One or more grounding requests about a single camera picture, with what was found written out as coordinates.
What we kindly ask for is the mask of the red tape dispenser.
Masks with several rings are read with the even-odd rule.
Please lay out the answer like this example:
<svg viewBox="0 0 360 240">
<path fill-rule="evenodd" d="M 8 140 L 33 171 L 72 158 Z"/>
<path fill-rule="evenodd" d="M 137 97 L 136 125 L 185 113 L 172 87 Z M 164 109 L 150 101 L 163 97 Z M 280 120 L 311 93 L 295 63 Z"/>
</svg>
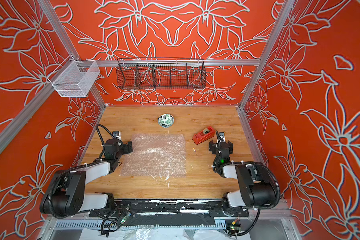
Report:
<svg viewBox="0 0 360 240">
<path fill-rule="evenodd" d="M 211 126 L 204 128 L 202 131 L 197 132 L 193 135 L 192 140 L 196 145 L 199 145 L 215 135 L 215 129 Z"/>
</svg>

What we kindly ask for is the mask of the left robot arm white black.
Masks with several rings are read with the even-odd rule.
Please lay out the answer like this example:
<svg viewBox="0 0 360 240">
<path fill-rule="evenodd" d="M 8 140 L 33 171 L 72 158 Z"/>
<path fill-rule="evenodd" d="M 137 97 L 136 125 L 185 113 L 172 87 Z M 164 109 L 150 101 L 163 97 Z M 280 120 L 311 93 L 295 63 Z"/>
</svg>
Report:
<svg viewBox="0 0 360 240">
<path fill-rule="evenodd" d="M 40 203 L 42 214 L 64 219 L 79 213 L 110 220 L 117 205 L 111 193 L 86 193 L 86 185 L 113 173 L 121 164 L 123 155 L 133 152 L 132 141 L 123 142 L 119 131 L 111 132 L 97 124 L 96 132 L 101 140 L 102 151 L 91 163 L 84 163 L 54 173 Z"/>
</svg>

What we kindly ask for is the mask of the green leaf pattern bowl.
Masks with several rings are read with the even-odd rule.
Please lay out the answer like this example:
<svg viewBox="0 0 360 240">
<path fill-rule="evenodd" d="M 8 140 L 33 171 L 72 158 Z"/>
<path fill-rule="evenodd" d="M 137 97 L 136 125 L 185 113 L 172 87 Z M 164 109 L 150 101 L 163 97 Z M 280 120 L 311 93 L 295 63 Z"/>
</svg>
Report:
<svg viewBox="0 0 360 240">
<path fill-rule="evenodd" d="M 171 114 L 162 114 L 158 117 L 158 124 L 163 128 L 171 127 L 175 122 L 175 118 Z"/>
</svg>

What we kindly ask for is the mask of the clear bubble wrap sheet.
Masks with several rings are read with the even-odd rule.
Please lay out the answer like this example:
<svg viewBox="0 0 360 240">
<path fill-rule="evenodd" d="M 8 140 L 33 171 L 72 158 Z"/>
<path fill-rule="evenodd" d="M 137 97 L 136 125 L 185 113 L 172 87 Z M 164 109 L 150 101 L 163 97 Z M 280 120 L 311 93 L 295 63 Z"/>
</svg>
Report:
<svg viewBox="0 0 360 240">
<path fill-rule="evenodd" d="M 123 157 L 123 177 L 185 177 L 186 141 L 183 135 L 134 134 L 133 152 Z"/>
</svg>

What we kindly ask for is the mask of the clear plastic hanging bin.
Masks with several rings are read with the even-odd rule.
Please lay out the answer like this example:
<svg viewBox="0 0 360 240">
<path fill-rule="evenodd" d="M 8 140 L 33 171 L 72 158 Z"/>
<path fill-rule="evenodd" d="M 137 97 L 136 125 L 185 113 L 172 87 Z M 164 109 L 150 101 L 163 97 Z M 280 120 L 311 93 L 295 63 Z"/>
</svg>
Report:
<svg viewBox="0 0 360 240">
<path fill-rule="evenodd" d="M 61 97 L 83 98 L 90 92 L 100 74 L 96 61 L 87 61 L 88 67 L 79 67 L 78 62 L 68 61 L 49 82 Z"/>
</svg>

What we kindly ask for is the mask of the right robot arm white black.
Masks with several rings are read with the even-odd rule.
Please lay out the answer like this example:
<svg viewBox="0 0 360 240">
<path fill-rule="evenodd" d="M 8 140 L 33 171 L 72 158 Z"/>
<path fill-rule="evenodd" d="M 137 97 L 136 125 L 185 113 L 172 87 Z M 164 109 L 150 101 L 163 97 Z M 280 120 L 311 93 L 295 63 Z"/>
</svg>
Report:
<svg viewBox="0 0 360 240">
<path fill-rule="evenodd" d="M 225 141 L 223 132 L 216 132 L 216 135 L 217 141 L 209 142 L 209 151 L 215 155 L 213 172 L 222 178 L 237 180 L 239 185 L 238 190 L 223 195 L 223 210 L 269 210 L 276 207 L 281 199 L 281 190 L 272 171 L 259 162 L 231 161 L 234 144 Z"/>
</svg>

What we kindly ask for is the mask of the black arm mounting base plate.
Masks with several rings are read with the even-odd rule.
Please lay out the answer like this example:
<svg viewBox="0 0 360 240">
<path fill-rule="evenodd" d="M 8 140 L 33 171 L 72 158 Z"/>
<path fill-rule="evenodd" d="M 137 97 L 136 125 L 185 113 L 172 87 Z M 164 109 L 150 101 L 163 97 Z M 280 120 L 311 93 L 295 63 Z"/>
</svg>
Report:
<svg viewBox="0 0 360 240">
<path fill-rule="evenodd" d="M 134 214 L 169 215 L 202 214 L 211 217 L 248 217 L 241 207 L 224 209 L 221 199 L 115 199 L 116 206 L 123 206 Z"/>
</svg>

